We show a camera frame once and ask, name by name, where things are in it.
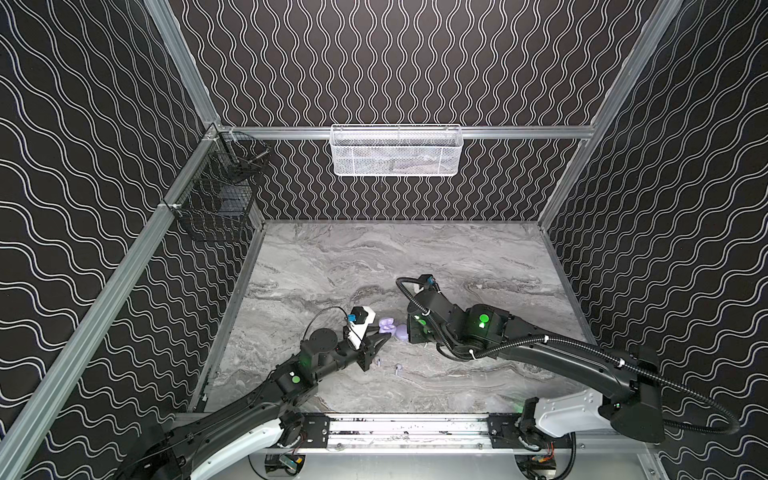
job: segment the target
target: aluminum frame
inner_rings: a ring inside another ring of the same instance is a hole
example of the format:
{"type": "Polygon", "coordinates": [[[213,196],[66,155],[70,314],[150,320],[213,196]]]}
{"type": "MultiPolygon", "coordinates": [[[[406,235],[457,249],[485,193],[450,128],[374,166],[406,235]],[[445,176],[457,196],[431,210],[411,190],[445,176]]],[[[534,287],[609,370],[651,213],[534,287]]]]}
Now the aluminum frame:
{"type": "MultiPolygon", "coordinates": [[[[461,126],[465,140],[498,140],[526,138],[591,138],[594,128],[587,126],[551,127],[476,127],[461,126]]],[[[331,127],[226,127],[260,140],[329,140],[331,127]]]]}
{"type": "Polygon", "coordinates": [[[163,38],[170,58],[179,71],[181,83],[190,95],[197,116],[205,125],[221,126],[221,119],[210,99],[208,88],[203,83],[200,70],[197,68],[187,41],[181,34],[179,21],[176,19],[168,0],[144,0],[152,20],[163,38]]]}
{"type": "Polygon", "coordinates": [[[571,188],[576,184],[581,172],[587,166],[587,162],[592,157],[595,148],[603,140],[605,132],[613,124],[616,115],[621,109],[621,105],[627,99],[632,88],[637,83],[640,73],[645,69],[645,65],[650,60],[651,55],[659,45],[659,41],[667,31],[672,19],[680,10],[683,0],[659,0],[656,7],[651,12],[650,17],[643,25],[643,29],[634,43],[624,64],[621,66],[611,89],[605,95],[603,103],[598,112],[592,119],[594,133],[586,140],[579,143],[574,156],[565,168],[560,177],[560,181],[554,188],[554,192],[549,197],[547,205],[544,207],[539,217],[539,224],[548,230],[552,221],[557,216],[560,207],[568,198],[571,188]]]}
{"type": "MultiPolygon", "coordinates": [[[[216,135],[215,128],[208,129],[168,189],[164,198],[166,203],[175,204],[179,201],[185,187],[203,163],[208,149],[216,141],[216,135]]],[[[165,204],[155,208],[120,265],[111,274],[104,289],[98,294],[29,402],[11,425],[8,434],[0,442],[0,478],[16,480],[24,473],[174,221],[173,213],[165,204]]]]}
{"type": "Polygon", "coordinates": [[[263,223],[261,225],[262,227],[260,229],[257,227],[256,231],[253,233],[253,238],[248,246],[248,253],[246,253],[245,259],[243,260],[243,266],[240,268],[240,275],[237,276],[235,287],[232,290],[229,302],[227,302],[227,308],[224,310],[221,322],[219,322],[216,339],[214,339],[214,344],[208,351],[208,358],[205,360],[205,366],[202,371],[200,371],[197,386],[195,387],[194,394],[192,395],[189,407],[187,408],[188,412],[194,412],[200,401],[200,397],[206,395],[210,391],[210,383],[208,380],[213,378],[211,377],[212,372],[214,375],[216,374],[219,364],[221,363],[221,358],[224,356],[224,350],[229,343],[232,328],[235,326],[235,319],[240,312],[240,306],[243,304],[243,298],[248,289],[248,281],[250,280],[253,268],[256,266],[256,260],[259,257],[261,245],[264,242],[264,236],[266,235],[266,225],[263,223]]]}
{"type": "Polygon", "coordinates": [[[544,229],[541,229],[541,241],[544,243],[544,246],[547,249],[547,253],[549,253],[549,258],[550,260],[552,260],[552,265],[554,265],[554,269],[558,272],[558,277],[560,277],[560,283],[562,283],[563,290],[565,290],[565,296],[568,297],[568,302],[571,304],[571,308],[574,311],[574,315],[576,315],[576,320],[578,321],[578,324],[581,327],[581,332],[584,334],[584,338],[587,340],[587,343],[591,343],[592,345],[597,345],[598,341],[594,338],[592,329],[589,328],[589,322],[587,321],[587,317],[584,315],[584,312],[581,310],[581,302],[578,301],[578,298],[576,297],[576,293],[574,293],[574,289],[571,286],[571,281],[568,279],[568,275],[566,275],[565,270],[563,270],[563,264],[560,263],[560,259],[558,258],[558,253],[554,250],[554,245],[552,245],[552,240],[549,240],[549,235],[544,229]]]}

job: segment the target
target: black cable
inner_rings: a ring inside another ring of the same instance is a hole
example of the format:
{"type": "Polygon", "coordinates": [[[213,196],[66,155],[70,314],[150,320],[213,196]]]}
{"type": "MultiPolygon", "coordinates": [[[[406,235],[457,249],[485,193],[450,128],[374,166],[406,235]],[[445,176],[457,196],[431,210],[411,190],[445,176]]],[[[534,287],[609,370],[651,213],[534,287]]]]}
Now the black cable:
{"type": "Polygon", "coordinates": [[[402,294],[405,295],[406,298],[408,298],[408,300],[410,300],[411,303],[413,303],[416,306],[416,308],[422,311],[422,316],[427,320],[427,322],[432,327],[432,329],[437,332],[438,337],[440,338],[440,341],[443,343],[443,345],[448,347],[448,350],[457,359],[477,360],[486,356],[493,355],[494,353],[500,352],[504,349],[514,348],[517,346],[527,346],[533,343],[549,343],[549,342],[562,343],[562,344],[569,345],[574,348],[592,353],[598,358],[605,359],[609,362],[612,362],[619,368],[627,369],[638,376],[643,376],[647,379],[654,380],[655,382],[658,382],[661,385],[669,386],[689,396],[692,396],[699,402],[702,402],[704,405],[707,405],[717,410],[723,416],[725,416],[726,419],[728,420],[727,427],[710,427],[707,425],[692,425],[690,423],[678,422],[672,419],[664,419],[664,424],[667,426],[671,426],[671,427],[683,429],[683,430],[690,430],[692,432],[710,433],[715,435],[719,435],[719,434],[729,435],[739,431],[739,428],[740,428],[739,419],[731,411],[729,411],[724,406],[722,406],[717,400],[712,399],[708,396],[702,395],[699,392],[696,392],[695,390],[692,390],[686,387],[685,385],[682,385],[677,382],[673,382],[672,380],[669,380],[661,375],[658,375],[655,372],[651,372],[650,370],[646,370],[639,366],[634,366],[629,363],[625,363],[623,359],[619,359],[615,356],[612,356],[606,353],[603,349],[601,349],[598,346],[594,346],[589,343],[580,342],[579,340],[576,340],[576,339],[571,339],[568,337],[563,337],[558,335],[534,335],[534,336],[527,336],[527,337],[512,339],[507,341],[507,343],[503,345],[496,346],[491,349],[481,350],[479,352],[472,352],[470,355],[467,355],[465,353],[458,353],[454,350],[455,347],[450,342],[450,340],[446,337],[446,335],[443,333],[442,329],[439,328],[439,325],[437,324],[437,322],[432,318],[432,314],[429,311],[429,309],[424,307],[418,300],[416,300],[416,298],[413,296],[410,290],[408,290],[408,287],[403,285],[404,283],[416,283],[417,285],[421,285],[421,282],[419,282],[419,280],[415,278],[401,276],[400,278],[395,280],[395,285],[397,285],[398,289],[402,292],[402,294]]]}
{"type": "Polygon", "coordinates": [[[253,473],[255,473],[257,477],[261,478],[262,480],[269,480],[268,478],[261,476],[261,474],[256,471],[256,467],[254,467],[253,463],[250,461],[250,455],[248,455],[248,464],[250,465],[250,469],[253,470],[253,473]]]}
{"type": "Polygon", "coordinates": [[[452,355],[449,355],[448,353],[443,352],[442,349],[440,348],[441,346],[442,345],[440,345],[439,343],[437,344],[437,347],[436,347],[437,353],[439,353],[440,355],[444,356],[446,359],[453,360],[454,362],[468,362],[469,361],[469,360],[464,360],[464,359],[456,358],[456,357],[454,357],[452,355]]]}
{"type": "MultiPolygon", "coordinates": [[[[274,370],[272,370],[271,372],[267,373],[267,375],[266,375],[266,378],[265,378],[264,382],[266,382],[266,381],[267,381],[267,380],[270,378],[270,376],[271,376],[271,375],[272,375],[274,372],[275,372],[275,371],[274,371],[274,370]]],[[[257,395],[258,395],[259,393],[261,393],[261,389],[263,388],[263,386],[264,386],[264,384],[262,383],[261,385],[259,385],[259,387],[258,387],[258,390],[255,390],[254,392],[251,392],[251,396],[252,396],[252,399],[251,399],[251,401],[250,401],[250,402],[248,402],[248,403],[247,403],[247,404],[246,404],[246,405],[245,405],[245,406],[244,406],[242,409],[240,409],[240,410],[237,410],[235,413],[232,413],[231,415],[229,415],[229,416],[227,416],[227,417],[224,417],[223,419],[221,419],[221,420],[218,420],[218,421],[216,421],[215,423],[211,423],[210,425],[207,425],[207,426],[203,427],[203,428],[202,428],[202,429],[200,429],[199,431],[192,433],[192,436],[193,436],[193,437],[195,437],[195,436],[198,436],[198,435],[200,435],[201,433],[205,432],[206,430],[208,430],[208,429],[211,429],[211,428],[213,428],[213,427],[215,427],[215,426],[219,425],[219,424],[220,424],[220,423],[222,423],[222,422],[226,422],[227,420],[231,419],[231,418],[232,418],[232,417],[234,417],[235,415],[238,415],[239,413],[241,413],[243,410],[247,409],[249,406],[251,406],[251,405],[254,403],[254,401],[255,401],[255,398],[257,398],[257,395]]],[[[145,455],[145,456],[141,457],[140,459],[138,459],[138,460],[136,460],[136,461],[134,461],[134,462],[131,462],[131,463],[129,463],[129,464],[126,466],[126,467],[122,467],[122,466],[121,466],[122,470],[121,470],[121,472],[120,472],[120,475],[118,475],[117,477],[115,477],[115,480],[119,480],[119,478],[120,478],[121,476],[123,476],[123,477],[124,477],[124,476],[127,474],[127,469],[128,469],[129,467],[133,466],[133,465],[136,465],[138,462],[142,462],[142,461],[146,460],[147,458],[152,458],[152,457],[154,457],[155,455],[158,455],[158,454],[161,454],[161,453],[163,453],[163,452],[166,452],[167,450],[170,450],[170,449],[172,449],[172,448],[173,448],[173,447],[175,447],[176,445],[179,445],[179,444],[181,444],[182,442],[186,442],[186,441],[187,441],[187,437],[185,436],[183,439],[179,440],[178,442],[174,443],[173,445],[169,445],[169,446],[167,446],[167,447],[164,447],[164,448],[162,448],[162,449],[160,449],[160,450],[157,450],[156,452],[152,452],[152,453],[150,453],[149,455],[145,455]]],[[[195,454],[197,454],[197,450],[198,450],[199,448],[200,448],[200,445],[198,445],[198,446],[197,446],[197,449],[195,449],[195,452],[194,452],[195,454]]]]}
{"type": "MultiPolygon", "coordinates": [[[[347,322],[349,322],[349,315],[347,315],[347,314],[346,314],[346,310],[344,310],[342,307],[340,307],[340,306],[338,306],[338,305],[334,305],[334,306],[328,306],[328,307],[326,307],[326,308],[324,308],[324,309],[320,310],[318,313],[316,313],[316,314],[315,314],[315,316],[314,316],[314,317],[312,317],[312,319],[310,320],[310,322],[306,324],[306,328],[304,329],[304,334],[301,336],[301,340],[302,340],[302,342],[303,342],[303,341],[304,341],[304,339],[306,338],[306,334],[307,334],[307,332],[309,332],[309,331],[310,331],[310,327],[312,326],[312,323],[313,323],[313,322],[314,322],[314,321],[317,319],[317,317],[318,317],[318,316],[320,316],[322,313],[325,313],[325,312],[327,312],[328,310],[333,310],[333,309],[335,309],[335,308],[337,308],[337,309],[341,310],[341,311],[342,311],[342,313],[344,314],[344,323],[346,324],[347,322]]],[[[352,330],[351,328],[349,329],[349,331],[350,331],[350,332],[352,332],[352,333],[354,333],[354,334],[355,334],[355,336],[357,337],[357,339],[360,341],[360,343],[362,343],[362,339],[360,338],[360,335],[358,335],[357,333],[355,333],[355,331],[354,331],[354,330],[352,330]]]]}
{"type": "Polygon", "coordinates": [[[576,462],[576,432],[571,432],[569,435],[571,436],[571,457],[568,459],[568,465],[566,465],[565,470],[560,475],[552,480],[563,480],[574,469],[574,463],[576,462]]]}
{"type": "Polygon", "coordinates": [[[119,480],[119,478],[120,478],[121,476],[123,476],[123,477],[124,477],[124,476],[126,475],[127,469],[128,469],[129,467],[132,467],[133,465],[136,465],[138,462],[142,462],[142,461],[146,460],[147,458],[152,458],[152,457],[154,457],[155,455],[158,455],[158,454],[161,454],[161,453],[163,453],[163,452],[165,452],[165,451],[167,451],[167,450],[170,450],[170,449],[172,449],[173,447],[175,447],[176,445],[179,445],[179,444],[181,444],[181,443],[184,443],[184,442],[186,442],[186,441],[187,441],[187,439],[181,439],[181,440],[179,440],[178,442],[174,443],[173,445],[169,445],[169,446],[165,447],[164,449],[160,449],[160,450],[157,450],[156,452],[152,452],[152,453],[151,453],[151,454],[149,454],[149,455],[145,455],[145,456],[141,457],[140,459],[136,460],[135,462],[131,462],[131,463],[129,463],[129,464],[128,464],[128,465],[127,465],[125,468],[123,468],[123,469],[120,471],[120,475],[118,475],[117,477],[115,477],[115,480],[119,480]]]}

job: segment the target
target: mesh basket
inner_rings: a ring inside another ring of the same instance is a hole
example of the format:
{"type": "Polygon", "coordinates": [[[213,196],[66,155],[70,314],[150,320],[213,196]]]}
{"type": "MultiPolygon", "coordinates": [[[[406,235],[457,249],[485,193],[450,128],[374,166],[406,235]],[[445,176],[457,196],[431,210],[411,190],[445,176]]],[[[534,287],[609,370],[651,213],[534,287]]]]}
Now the mesh basket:
{"type": "Polygon", "coordinates": [[[173,209],[181,228],[199,242],[248,241],[253,234],[249,213],[256,194],[255,178],[269,157],[269,148],[237,155],[231,146],[210,152],[173,209]]]}
{"type": "Polygon", "coordinates": [[[333,125],[333,171],[340,176],[451,177],[464,140],[458,125],[333,125]]]}

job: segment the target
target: marble surface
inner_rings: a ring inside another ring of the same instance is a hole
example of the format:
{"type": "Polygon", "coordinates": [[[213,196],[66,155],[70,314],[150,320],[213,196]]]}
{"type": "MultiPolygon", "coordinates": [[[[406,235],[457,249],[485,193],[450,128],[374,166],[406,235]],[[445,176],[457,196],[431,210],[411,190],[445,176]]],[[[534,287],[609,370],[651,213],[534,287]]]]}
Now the marble surface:
{"type": "MultiPolygon", "coordinates": [[[[541,242],[516,223],[272,223],[243,305],[213,378],[206,410],[258,385],[298,350],[323,307],[369,305],[403,323],[398,276],[432,273],[443,293],[467,308],[488,303],[545,329],[584,339],[541,242]]],[[[315,328],[341,336],[343,316],[324,313],[315,328]]],[[[516,412],[532,396],[572,393],[580,384],[524,363],[453,362],[434,344],[392,338],[368,372],[350,366],[324,379],[305,404],[322,412],[516,412]],[[396,375],[396,364],[402,371],[396,375]]]]}

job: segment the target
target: black wall panel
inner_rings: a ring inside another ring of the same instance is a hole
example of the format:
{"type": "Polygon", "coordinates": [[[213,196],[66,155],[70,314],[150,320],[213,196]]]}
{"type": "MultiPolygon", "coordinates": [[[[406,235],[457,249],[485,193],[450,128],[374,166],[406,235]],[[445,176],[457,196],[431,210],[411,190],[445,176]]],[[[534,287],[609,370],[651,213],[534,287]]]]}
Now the black wall panel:
{"type": "Polygon", "coordinates": [[[0,438],[203,131],[141,0],[0,0],[0,438]]]}
{"type": "Polygon", "coordinates": [[[327,141],[280,141],[257,203],[279,220],[536,221],[577,144],[466,141],[453,177],[338,177],[327,141]]]}
{"type": "Polygon", "coordinates": [[[173,0],[226,124],[587,124],[654,0],[173,0]]]}
{"type": "Polygon", "coordinates": [[[767,92],[768,2],[686,0],[550,230],[600,344],[654,347],[740,418],[668,432],[675,479],[768,478],[767,92]]]}
{"type": "Polygon", "coordinates": [[[144,429],[187,410],[247,250],[171,228],[25,478],[106,478],[144,429]]]}

